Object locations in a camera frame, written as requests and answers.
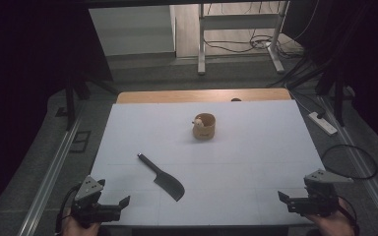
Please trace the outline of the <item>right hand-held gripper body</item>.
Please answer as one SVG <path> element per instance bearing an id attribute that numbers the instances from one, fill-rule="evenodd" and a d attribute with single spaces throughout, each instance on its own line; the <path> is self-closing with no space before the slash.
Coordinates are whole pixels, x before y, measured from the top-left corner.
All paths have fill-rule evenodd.
<path id="1" fill-rule="evenodd" d="M 335 183 L 352 183 L 349 177 L 318 169 L 304 177 L 306 198 L 287 198 L 289 212 L 317 214 L 323 217 L 335 213 L 339 208 L 339 197 Z"/>

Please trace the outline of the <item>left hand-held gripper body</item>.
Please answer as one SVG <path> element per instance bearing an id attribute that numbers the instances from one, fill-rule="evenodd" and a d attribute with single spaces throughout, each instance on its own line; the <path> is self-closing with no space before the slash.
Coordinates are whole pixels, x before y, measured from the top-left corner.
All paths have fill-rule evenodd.
<path id="1" fill-rule="evenodd" d="M 88 175 L 80 185 L 71 204 L 71 215 L 83 226 L 120 219 L 122 205 L 102 205 L 98 202 L 105 180 L 95 180 Z"/>

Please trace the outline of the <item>black comb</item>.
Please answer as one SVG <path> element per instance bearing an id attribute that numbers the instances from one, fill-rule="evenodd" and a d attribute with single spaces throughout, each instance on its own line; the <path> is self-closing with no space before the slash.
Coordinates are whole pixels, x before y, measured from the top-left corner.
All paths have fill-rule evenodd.
<path id="1" fill-rule="evenodd" d="M 144 164 L 155 172 L 156 178 L 154 182 L 164 189 L 176 202 L 180 201 L 185 194 L 183 185 L 176 178 L 162 171 L 142 153 L 138 153 L 137 156 Z"/>

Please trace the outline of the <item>wooden cup with small figure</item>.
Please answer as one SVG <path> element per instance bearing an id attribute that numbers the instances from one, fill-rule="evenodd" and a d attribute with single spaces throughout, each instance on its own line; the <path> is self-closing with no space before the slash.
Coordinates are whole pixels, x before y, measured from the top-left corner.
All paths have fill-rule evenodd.
<path id="1" fill-rule="evenodd" d="M 216 117 L 211 113 L 200 113 L 195 116 L 192 133 L 197 140 L 211 140 L 215 135 Z"/>

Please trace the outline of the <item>person's left hand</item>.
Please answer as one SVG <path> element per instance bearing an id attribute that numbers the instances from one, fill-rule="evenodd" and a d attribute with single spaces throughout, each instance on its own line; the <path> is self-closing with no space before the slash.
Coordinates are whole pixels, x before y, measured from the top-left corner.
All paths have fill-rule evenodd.
<path id="1" fill-rule="evenodd" d="M 92 223 L 88 228 L 84 228 L 70 215 L 70 210 L 66 210 L 62 216 L 62 236 L 97 236 L 99 228 L 99 223 Z"/>

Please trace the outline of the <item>person's right hand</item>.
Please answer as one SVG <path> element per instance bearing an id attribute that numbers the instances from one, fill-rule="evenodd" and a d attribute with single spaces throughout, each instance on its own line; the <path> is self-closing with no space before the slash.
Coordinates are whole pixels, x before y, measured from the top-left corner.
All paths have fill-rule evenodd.
<path id="1" fill-rule="evenodd" d="M 305 217 L 316 225 L 306 236 L 355 236 L 354 226 L 339 210 L 327 217 L 315 214 L 305 214 Z"/>

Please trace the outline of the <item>white table cover sheet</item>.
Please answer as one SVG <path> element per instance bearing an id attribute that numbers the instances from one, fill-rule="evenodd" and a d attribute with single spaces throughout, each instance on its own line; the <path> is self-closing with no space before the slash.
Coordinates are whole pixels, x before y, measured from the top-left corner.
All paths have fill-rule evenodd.
<path id="1" fill-rule="evenodd" d="M 216 117 L 211 140 L 197 140 L 193 120 Z M 137 156 L 176 178 L 176 202 Z M 115 104 L 92 176 L 106 184 L 104 205 L 130 196 L 127 226 L 298 225 L 278 192 L 305 195 L 303 178 L 322 162 L 293 100 Z"/>

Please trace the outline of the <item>white power strip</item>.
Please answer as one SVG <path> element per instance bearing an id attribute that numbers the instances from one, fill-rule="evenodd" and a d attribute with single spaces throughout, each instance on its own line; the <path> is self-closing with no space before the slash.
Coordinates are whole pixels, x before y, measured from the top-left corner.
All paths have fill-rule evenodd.
<path id="1" fill-rule="evenodd" d="M 338 130 L 331 125 L 327 120 L 323 117 L 319 117 L 317 112 L 312 112 L 308 115 L 308 117 L 320 128 L 322 129 L 327 135 L 333 136 L 338 132 Z"/>

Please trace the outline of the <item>dark curtain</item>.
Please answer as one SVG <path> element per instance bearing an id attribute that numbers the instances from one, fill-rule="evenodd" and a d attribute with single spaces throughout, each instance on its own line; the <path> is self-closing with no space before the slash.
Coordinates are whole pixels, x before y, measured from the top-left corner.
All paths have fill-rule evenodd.
<path id="1" fill-rule="evenodd" d="M 347 32 L 350 19 L 366 0 L 292 0 L 283 33 L 311 52 L 321 64 L 334 53 Z M 362 119 L 378 135 L 378 0 L 370 6 L 346 46 L 346 85 Z"/>
<path id="2" fill-rule="evenodd" d="M 109 77 L 88 9 L 0 0 L 0 195 L 41 126 L 48 98 L 67 79 Z"/>

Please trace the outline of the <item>white metal stand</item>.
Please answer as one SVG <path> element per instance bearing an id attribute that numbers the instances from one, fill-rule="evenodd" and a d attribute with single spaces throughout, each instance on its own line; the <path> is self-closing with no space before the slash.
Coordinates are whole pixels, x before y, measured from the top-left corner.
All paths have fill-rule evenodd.
<path id="1" fill-rule="evenodd" d="M 277 52 L 277 43 L 284 23 L 285 14 L 289 2 L 284 1 L 277 13 L 258 15 L 212 15 L 206 16 L 204 5 L 199 4 L 199 49 L 198 49 L 198 74 L 206 73 L 205 38 L 206 30 L 254 30 L 270 29 L 273 36 L 265 47 L 272 59 L 276 72 L 284 73 L 284 66 Z"/>

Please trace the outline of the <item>aluminium floor rail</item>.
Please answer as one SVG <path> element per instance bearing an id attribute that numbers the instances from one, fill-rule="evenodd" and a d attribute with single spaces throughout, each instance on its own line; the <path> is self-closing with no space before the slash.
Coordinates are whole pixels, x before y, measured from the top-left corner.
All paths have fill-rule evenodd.
<path id="1" fill-rule="evenodd" d="M 336 119 L 335 114 L 334 114 L 334 106 L 330 103 L 330 99 L 321 97 L 321 96 L 318 96 L 317 99 L 321 102 L 322 106 L 326 109 L 327 117 L 330 120 L 330 122 L 338 130 L 340 140 L 346 145 L 356 146 L 356 143 L 352 139 L 350 132 L 348 131 L 348 128 L 342 127 L 341 123 Z M 351 150 L 349 154 L 350 154 L 350 160 L 352 164 L 354 165 L 356 171 L 359 174 L 368 174 L 369 167 L 363 161 L 361 155 L 356 150 Z M 374 202 L 374 205 L 376 205 L 378 209 L 378 181 L 377 179 L 373 177 L 369 180 L 364 180 L 363 184 L 369 196 L 371 197 L 372 201 Z"/>
<path id="2" fill-rule="evenodd" d="M 45 206 L 49 200 L 50 194 L 55 186 L 58 175 L 62 169 L 64 161 L 74 141 L 78 128 L 82 122 L 83 111 L 86 107 L 84 102 L 77 105 L 75 111 L 76 119 L 71 128 L 65 132 L 62 142 L 59 145 L 52 161 L 44 175 L 44 178 L 36 192 L 36 195 L 31 203 L 30 209 L 21 225 L 17 236 L 33 236 L 39 224 L 39 221 L 44 213 Z"/>

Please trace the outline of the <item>black floor frame plate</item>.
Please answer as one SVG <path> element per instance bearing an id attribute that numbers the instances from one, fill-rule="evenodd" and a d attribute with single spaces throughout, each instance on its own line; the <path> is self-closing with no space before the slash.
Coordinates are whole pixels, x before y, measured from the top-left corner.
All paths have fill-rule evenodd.
<path id="1" fill-rule="evenodd" d="M 90 141 L 91 133 L 91 131 L 78 131 L 71 143 L 69 151 L 71 153 L 85 152 Z"/>

